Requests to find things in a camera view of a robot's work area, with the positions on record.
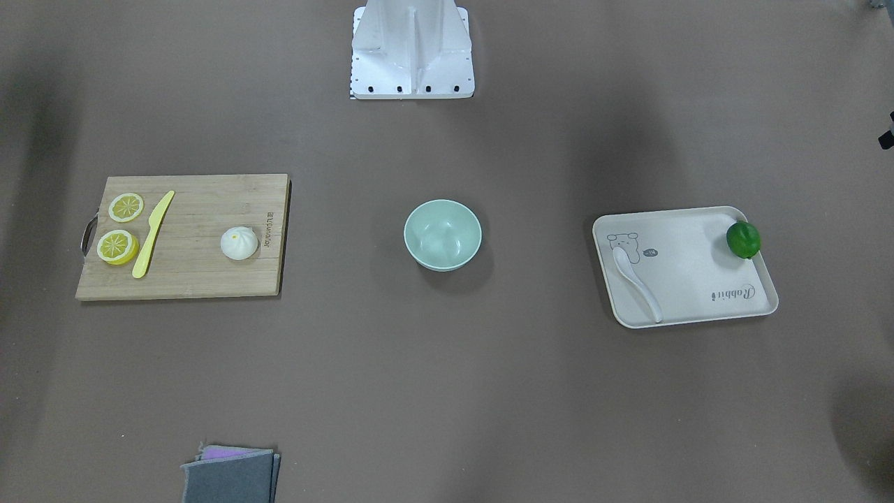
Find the lemon slice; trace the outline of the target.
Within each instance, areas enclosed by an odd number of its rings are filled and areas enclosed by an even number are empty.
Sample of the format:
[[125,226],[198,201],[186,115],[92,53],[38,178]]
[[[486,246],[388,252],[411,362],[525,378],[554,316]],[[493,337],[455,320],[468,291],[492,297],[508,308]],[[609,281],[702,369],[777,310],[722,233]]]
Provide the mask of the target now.
[[140,241],[134,233],[116,229],[105,233],[96,243],[100,260],[112,266],[122,266],[137,257]]
[[118,223],[131,222],[139,217],[145,209],[144,198],[136,192],[119,194],[108,205],[108,216]]

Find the green lime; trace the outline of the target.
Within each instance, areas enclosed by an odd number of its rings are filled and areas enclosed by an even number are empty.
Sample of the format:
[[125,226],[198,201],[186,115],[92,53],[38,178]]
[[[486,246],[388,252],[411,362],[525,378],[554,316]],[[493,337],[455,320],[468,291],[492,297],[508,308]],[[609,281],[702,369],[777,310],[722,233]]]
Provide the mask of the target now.
[[751,223],[738,220],[726,231],[726,243],[732,254],[751,260],[762,248],[762,236]]

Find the mint green bowl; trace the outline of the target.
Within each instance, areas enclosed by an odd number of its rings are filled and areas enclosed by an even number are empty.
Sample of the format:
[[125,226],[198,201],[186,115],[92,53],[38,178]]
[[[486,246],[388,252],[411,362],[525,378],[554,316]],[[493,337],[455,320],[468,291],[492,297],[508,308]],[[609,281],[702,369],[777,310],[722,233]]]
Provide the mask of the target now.
[[483,227],[466,205],[438,198],[419,205],[406,217],[403,239],[419,266],[450,272],[459,270],[478,254]]

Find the white steamed bun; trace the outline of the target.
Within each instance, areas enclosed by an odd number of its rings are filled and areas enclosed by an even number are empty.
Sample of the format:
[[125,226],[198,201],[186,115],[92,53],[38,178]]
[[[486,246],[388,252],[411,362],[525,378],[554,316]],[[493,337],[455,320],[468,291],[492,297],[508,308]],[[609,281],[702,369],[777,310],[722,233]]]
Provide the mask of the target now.
[[258,236],[248,226],[231,227],[220,238],[221,253],[230,260],[246,260],[258,251],[258,246]]

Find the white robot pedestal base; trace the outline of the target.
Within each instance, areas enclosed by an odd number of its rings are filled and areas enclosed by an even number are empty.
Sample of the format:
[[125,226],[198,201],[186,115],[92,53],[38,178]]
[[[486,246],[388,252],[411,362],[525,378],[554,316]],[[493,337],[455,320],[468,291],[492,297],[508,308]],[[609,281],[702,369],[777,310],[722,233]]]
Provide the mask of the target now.
[[467,9],[453,1],[368,1],[354,10],[352,22],[351,99],[475,94]]

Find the lemon slice upper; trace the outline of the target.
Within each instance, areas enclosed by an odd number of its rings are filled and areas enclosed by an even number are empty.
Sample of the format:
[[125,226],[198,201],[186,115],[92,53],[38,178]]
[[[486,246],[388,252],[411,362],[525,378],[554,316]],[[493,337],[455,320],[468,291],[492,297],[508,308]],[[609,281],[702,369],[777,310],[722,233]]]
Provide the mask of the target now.
[[136,192],[119,194],[108,205],[108,216],[118,223],[131,222],[139,217],[145,209],[144,198]]

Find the grey folded cloth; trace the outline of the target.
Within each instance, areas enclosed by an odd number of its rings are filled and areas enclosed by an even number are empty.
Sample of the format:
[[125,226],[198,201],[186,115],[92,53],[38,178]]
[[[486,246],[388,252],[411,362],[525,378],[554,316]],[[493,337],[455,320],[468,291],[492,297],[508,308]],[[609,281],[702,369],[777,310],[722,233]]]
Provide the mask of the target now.
[[274,502],[280,464],[272,449],[200,445],[181,466],[182,502]]

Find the bamboo cutting board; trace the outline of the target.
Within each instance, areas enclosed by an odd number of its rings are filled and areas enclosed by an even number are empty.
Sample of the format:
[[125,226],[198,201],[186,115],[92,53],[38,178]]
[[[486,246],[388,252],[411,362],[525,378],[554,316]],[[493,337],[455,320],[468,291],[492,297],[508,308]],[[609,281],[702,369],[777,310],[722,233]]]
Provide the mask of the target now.
[[[286,243],[291,181],[287,174],[109,176],[98,207],[94,239],[124,229],[143,243],[148,217],[167,191],[175,191],[146,276],[133,278],[131,262],[106,264],[87,252],[75,296],[78,300],[179,300],[277,296]],[[108,205],[136,192],[145,201],[137,219],[118,223]],[[230,260],[220,238],[231,227],[251,227],[255,254]]]

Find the yellow plastic knife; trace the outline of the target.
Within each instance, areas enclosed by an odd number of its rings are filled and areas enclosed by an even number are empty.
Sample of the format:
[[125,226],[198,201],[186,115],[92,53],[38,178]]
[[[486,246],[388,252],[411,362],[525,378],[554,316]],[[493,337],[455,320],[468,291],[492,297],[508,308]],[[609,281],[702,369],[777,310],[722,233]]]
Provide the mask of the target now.
[[154,251],[154,243],[156,243],[157,236],[159,236],[160,227],[165,219],[166,212],[175,197],[175,191],[167,191],[165,195],[161,198],[159,203],[156,204],[156,207],[150,213],[148,217],[148,234],[147,238],[143,242],[140,251],[138,252],[136,261],[134,263],[134,267],[132,268],[132,277],[133,278],[143,278],[146,276],[150,262],[152,260],[152,254]]

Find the white ceramic spoon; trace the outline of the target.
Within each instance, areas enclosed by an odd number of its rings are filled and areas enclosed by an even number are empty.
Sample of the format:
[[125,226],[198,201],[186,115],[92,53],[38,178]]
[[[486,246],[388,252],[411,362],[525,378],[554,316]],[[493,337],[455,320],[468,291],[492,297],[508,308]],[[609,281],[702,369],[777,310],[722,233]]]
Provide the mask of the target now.
[[646,286],[646,283],[638,276],[638,274],[636,274],[628,252],[621,247],[616,247],[612,248],[612,255],[617,271],[619,271],[623,278],[638,290],[640,296],[645,300],[646,305],[650,309],[652,321],[655,323],[664,321],[664,313],[662,313],[657,297],[655,297],[654,293],[648,286]]

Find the lemon slice lower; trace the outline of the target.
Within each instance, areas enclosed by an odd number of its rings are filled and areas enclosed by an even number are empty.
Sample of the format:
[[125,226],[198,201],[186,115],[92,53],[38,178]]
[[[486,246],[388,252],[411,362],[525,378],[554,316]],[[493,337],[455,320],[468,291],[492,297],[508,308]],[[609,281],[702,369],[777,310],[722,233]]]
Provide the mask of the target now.
[[96,243],[100,260],[112,266],[122,266],[137,257],[140,241],[134,233],[116,229],[105,233]]

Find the beige serving tray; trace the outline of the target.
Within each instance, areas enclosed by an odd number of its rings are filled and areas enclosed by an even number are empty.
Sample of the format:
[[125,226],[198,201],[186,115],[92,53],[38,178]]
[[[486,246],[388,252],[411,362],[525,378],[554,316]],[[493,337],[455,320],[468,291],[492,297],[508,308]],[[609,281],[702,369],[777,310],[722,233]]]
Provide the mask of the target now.
[[[735,207],[605,214],[592,235],[612,312],[623,327],[760,317],[779,296],[760,254],[743,260],[729,251],[726,232],[746,215]],[[652,321],[645,300],[617,271],[612,248],[628,252],[636,274],[657,297],[664,321]]]

